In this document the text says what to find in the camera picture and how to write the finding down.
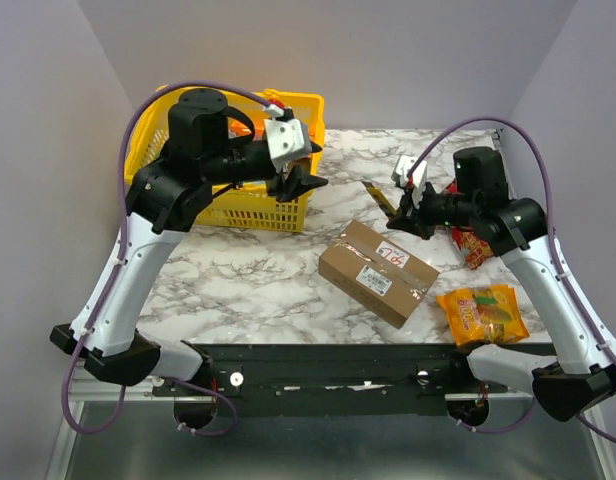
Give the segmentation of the yellow plastic shopping basket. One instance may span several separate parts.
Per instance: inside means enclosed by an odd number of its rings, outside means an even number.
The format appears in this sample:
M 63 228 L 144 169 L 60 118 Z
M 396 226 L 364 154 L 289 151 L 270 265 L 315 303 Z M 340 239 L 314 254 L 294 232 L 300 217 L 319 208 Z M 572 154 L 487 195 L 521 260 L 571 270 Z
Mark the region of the yellow plastic shopping basket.
M 126 183 L 131 183 L 133 175 L 155 160 L 161 152 L 169 137 L 168 110 L 187 90 L 183 87 L 161 96 L 132 122 L 126 148 L 124 170 Z M 311 140 L 319 145 L 324 144 L 325 101 L 322 96 L 271 88 L 260 91 L 258 95 L 292 109 L 294 117 L 308 127 Z M 303 230 L 311 196 L 312 194 L 307 192 L 291 202 L 279 203 L 266 194 L 266 185 L 263 181 L 250 182 L 219 196 L 198 215 L 195 223 L 297 233 Z

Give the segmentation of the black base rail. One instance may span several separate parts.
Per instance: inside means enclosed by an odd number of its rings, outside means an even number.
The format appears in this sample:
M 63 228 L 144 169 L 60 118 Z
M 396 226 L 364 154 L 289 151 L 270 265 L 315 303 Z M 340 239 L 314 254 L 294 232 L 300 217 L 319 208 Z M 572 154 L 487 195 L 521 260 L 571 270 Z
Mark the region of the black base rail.
M 450 414 L 483 424 L 507 388 L 478 381 L 452 344 L 203 344 L 195 384 L 231 405 L 167 380 L 153 388 L 185 415 L 236 411 L 245 417 Z

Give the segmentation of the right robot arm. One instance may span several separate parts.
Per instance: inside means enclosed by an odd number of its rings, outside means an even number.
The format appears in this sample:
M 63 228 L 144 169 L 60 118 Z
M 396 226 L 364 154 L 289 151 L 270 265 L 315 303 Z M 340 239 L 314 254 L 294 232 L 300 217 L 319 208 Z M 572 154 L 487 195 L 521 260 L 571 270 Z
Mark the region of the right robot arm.
M 402 155 L 391 178 L 403 196 L 388 228 L 430 239 L 442 226 L 471 230 L 521 284 L 550 335 L 555 353 L 537 356 L 494 344 L 470 347 L 448 367 L 468 392 L 482 381 L 531 394 L 553 419 L 566 422 L 616 394 L 616 338 L 585 298 L 543 208 L 513 199 L 500 153 L 472 147 L 453 155 L 456 192 L 438 193 L 427 163 Z

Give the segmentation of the yellow utility knife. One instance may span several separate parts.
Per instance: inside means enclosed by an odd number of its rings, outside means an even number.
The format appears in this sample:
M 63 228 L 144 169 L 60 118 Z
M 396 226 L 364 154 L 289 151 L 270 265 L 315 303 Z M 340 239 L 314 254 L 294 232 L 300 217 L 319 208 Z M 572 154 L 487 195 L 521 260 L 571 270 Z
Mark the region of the yellow utility knife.
M 375 186 L 372 182 L 367 180 L 361 181 L 367 193 L 372 197 L 380 210 L 384 213 L 387 219 L 391 220 L 396 216 L 397 210 L 382 193 L 382 191 Z

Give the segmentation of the red candy bag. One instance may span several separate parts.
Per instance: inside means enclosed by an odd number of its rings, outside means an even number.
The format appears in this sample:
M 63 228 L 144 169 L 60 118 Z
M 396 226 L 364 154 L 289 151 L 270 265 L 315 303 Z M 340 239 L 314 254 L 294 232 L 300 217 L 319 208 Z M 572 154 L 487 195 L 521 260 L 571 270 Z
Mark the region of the red candy bag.
M 479 239 L 470 228 L 452 226 L 447 227 L 446 230 L 469 269 L 476 270 L 494 257 L 490 246 Z

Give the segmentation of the yellow orange snack bag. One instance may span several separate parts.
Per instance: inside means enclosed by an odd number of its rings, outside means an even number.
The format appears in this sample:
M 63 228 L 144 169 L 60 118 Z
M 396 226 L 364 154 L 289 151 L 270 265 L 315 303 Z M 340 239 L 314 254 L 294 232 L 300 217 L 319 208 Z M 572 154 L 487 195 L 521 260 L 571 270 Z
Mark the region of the yellow orange snack bag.
M 515 290 L 508 285 L 461 288 L 436 299 L 457 346 L 511 344 L 529 337 Z

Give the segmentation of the orange box right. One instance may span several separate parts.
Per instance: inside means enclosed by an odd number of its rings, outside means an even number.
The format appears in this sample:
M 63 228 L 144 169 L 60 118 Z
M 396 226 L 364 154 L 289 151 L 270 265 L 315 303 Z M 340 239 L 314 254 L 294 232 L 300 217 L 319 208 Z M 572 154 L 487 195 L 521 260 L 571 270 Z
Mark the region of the orange box right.
M 236 137 L 242 137 L 242 136 L 248 136 L 253 134 L 253 139 L 254 140 L 262 140 L 263 136 L 264 136 L 264 123 L 262 120 L 254 120 L 253 121 L 254 124 L 254 129 L 255 131 L 252 132 L 247 125 L 239 122 L 238 120 L 235 119 L 230 119 L 228 121 L 228 129 L 229 129 L 229 137 L 230 138 L 236 138 Z

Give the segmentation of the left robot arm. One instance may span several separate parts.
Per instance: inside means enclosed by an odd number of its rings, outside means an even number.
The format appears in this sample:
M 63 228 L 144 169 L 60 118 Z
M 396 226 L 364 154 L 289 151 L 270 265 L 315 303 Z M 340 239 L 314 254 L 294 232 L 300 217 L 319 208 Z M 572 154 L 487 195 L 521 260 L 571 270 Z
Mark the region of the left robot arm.
M 208 356 L 189 342 L 152 340 L 137 328 L 162 267 L 197 217 L 225 192 L 262 182 L 268 196 L 290 202 L 325 185 L 300 167 L 320 146 L 293 109 L 243 91 L 261 108 L 262 121 L 255 123 L 230 104 L 235 94 L 217 83 L 182 82 L 143 103 L 149 109 L 174 96 L 167 140 L 155 160 L 119 179 L 122 219 L 111 254 L 79 315 L 50 334 L 99 381 L 127 388 L 160 377 L 175 380 L 189 395 L 202 393 L 210 380 Z

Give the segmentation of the brown cardboard express box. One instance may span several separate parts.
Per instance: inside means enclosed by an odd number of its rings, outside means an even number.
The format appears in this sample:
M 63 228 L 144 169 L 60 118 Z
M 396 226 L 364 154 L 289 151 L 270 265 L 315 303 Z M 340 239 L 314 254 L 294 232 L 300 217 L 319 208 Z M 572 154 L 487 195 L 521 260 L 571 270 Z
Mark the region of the brown cardboard express box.
M 411 318 L 439 272 L 357 220 L 318 261 L 319 274 L 396 329 Z

